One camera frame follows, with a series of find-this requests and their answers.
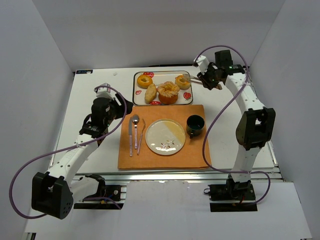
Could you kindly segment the metal serving tongs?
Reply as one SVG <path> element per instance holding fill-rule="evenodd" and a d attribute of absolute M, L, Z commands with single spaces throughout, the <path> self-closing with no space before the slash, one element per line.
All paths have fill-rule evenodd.
<path fill-rule="evenodd" d="M 195 83 L 195 84 L 198 84 L 198 85 L 203 85 L 203 83 L 200 81 L 200 79 L 198 77 L 196 77 L 196 76 L 189 75 L 189 74 L 183 74 L 183 77 L 188 82 Z M 218 90 L 222 90 L 222 86 L 220 84 L 218 84 L 215 88 L 218 89 Z"/>

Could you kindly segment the pale glazed ring donut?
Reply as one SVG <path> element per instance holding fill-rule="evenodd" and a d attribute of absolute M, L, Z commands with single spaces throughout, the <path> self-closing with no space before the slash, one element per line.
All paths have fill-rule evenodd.
<path fill-rule="evenodd" d="M 184 75 L 178 75 L 175 78 L 175 84 L 178 85 L 181 90 L 187 90 L 191 86 L 190 80 Z"/>

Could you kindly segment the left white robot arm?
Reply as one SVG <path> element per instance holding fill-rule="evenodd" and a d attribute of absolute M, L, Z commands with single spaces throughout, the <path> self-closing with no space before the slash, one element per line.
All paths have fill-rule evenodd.
<path fill-rule="evenodd" d="M 115 96 L 113 99 L 96 98 L 91 113 L 83 121 L 73 149 L 67 150 L 47 172 L 35 174 L 31 194 L 33 210 L 62 220 L 74 203 L 85 198 L 105 197 L 105 179 L 100 175 L 91 173 L 77 182 L 72 181 L 83 163 L 105 139 L 112 121 L 132 112 L 132 102 L 122 99 L 119 94 Z"/>

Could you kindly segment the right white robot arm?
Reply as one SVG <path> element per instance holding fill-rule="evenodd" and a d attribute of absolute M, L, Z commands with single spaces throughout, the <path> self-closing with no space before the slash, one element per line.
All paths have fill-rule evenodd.
<path fill-rule="evenodd" d="M 229 178 L 235 184 L 248 184 L 257 155 L 271 140 L 276 112 L 258 99 L 249 83 L 248 72 L 233 63 L 229 50 L 216 52 L 214 62 L 203 55 L 194 61 L 200 69 L 197 77 L 203 86 L 212 90 L 223 83 L 240 109 L 241 119 L 235 130 L 238 152 Z"/>

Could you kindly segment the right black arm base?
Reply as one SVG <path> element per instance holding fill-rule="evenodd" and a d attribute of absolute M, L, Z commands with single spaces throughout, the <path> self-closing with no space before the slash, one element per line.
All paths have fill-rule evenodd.
<path fill-rule="evenodd" d="M 210 184 L 203 190 L 212 213 L 256 212 L 256 195 L 250 180 L 235 182 L 230 176 L 224 184 Z"/>

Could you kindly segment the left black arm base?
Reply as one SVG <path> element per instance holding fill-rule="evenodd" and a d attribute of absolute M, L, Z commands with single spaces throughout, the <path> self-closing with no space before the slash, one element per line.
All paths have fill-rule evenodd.
<path fill-rule="evenodd" d="M 104 177 L 87 174 L 86 179 L 95 180 L 98 185 L 93 194 L 74 204 L 79 210 L 121 210 L 124 206 L 126 187 L 119 184 L 107 184 Z"/>

